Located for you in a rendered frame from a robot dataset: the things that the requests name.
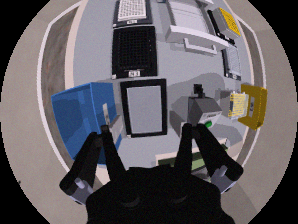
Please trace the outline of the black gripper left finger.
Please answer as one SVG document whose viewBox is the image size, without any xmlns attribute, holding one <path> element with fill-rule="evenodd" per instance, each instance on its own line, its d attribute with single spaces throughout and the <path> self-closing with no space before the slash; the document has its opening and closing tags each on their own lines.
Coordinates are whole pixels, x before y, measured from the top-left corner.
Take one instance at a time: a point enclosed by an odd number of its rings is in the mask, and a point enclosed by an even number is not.
<svg viewBox="0 0 298 224">
<path fill-rule="evenodd" d="M 96 168 L 103 146 L 106 167 L 115 198 L 125 207 L 134 207 L 139 203 L 140 197 L 114 145 L 123 128 L 122 116 L 117 115 L 110 125 L 102 125 L 100 128 L 102 134 L 91 132 L 88 135 L 70 171 L 61 180 L 59 187 L 76 203 L 85 205 L 86 199 L 93 193 Z"/>
</svg>

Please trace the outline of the yellow waste bin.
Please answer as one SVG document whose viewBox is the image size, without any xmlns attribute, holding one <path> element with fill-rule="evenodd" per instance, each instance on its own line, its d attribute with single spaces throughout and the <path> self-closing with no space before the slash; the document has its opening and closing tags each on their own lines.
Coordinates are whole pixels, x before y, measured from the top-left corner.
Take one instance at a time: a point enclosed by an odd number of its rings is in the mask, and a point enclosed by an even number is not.
<svg viewBox="0 0 298 224">
<path fill-rule="evenodd" d="M 253 130 L 258 129 L 263 125 L 265 117 L 267 89 L 263 88 L 261 90 L 261 88 L 262 87 L 241 84 L 241 93 L 245 92 L 245 94 L 248 94 L 249 99 L 247 115 L 245 117 L 238 118 L 238 122 L 250 127 Z"/>
</svg>

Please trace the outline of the grey bench mat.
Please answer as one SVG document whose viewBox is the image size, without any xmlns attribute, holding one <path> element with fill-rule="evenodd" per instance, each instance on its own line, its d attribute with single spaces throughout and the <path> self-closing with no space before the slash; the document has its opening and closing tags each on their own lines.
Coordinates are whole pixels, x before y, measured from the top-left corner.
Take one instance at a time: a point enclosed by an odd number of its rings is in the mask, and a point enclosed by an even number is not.
<svg viewBox="0 0 298 224">
<path fill-rule="evenodd" d="M 224 77 L 221 50 L 217 55 L 186 50 L 184 43 L 166 42 L 165 35 L 171 22 L 166 3 L 150 0 L 152 24 L 132 25 L 155 26 L 157 71 L 156 77 L 133 77 L 112 79 L 113 17 L 117 0 L 88 0 L 83 11 L 74 47 L 73 81 L 74 87 L 90 82 L 113 83 L 117 115 L 122 116 L 123 128 L 118 155 L 126 170 L 129 167 L 152 168 L 156 166 L 155 155 L 178 152 L 180 138 L 169 124 L 169 111 L 173 110 L 183 120 L 188 120 L 188 97 L 194 94 L 194 84 L 202 84 L 206 97 L 214 98 L 220 106 L 220 91 L 241 93 L 241 84 L 251 85 L 251 70 L 246 45 L 239 26 L 223 0 L 212 0 L 213 11 L 220 7 L 232 15 L 240 37 L 234 39 L 241 65 L 241 81 Z M 221 3 L 220 3 L 221 2 Z M 120 82 L 166 79 L 168 101 L 167 135 L 127 138 L 121 101 Z M 252 85 L 251 85 L 252 86 Z M 213 127 L 208 128 L 219 141 L 226 139 L 228 148 L 243 140 L 245 125 L 238 119 L 219 116 Z"/>
</svg>

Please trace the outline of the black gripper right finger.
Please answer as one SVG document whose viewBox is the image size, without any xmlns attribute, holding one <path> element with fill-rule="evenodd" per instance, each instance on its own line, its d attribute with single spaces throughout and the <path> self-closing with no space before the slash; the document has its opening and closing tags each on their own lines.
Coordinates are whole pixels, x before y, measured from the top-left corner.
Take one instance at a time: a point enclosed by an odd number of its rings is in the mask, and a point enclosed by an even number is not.
<svg viewBox="0 0 298 224">
<path fill-rule="evenodd" d="M 227 154 L 204 124 L 198 123 L 192 126 L 172 110 L 170 125 L 181 140 L 166 186 L 166 200 L 170 203 L 180 203 L 189 193 L 193 156 L 192 139 L 195 139 L 201 153 L 211 178 L 210 182 L 219 188 L 221 194 L 229 191 L 243 174 L 243 167 Z"/>
</svg>

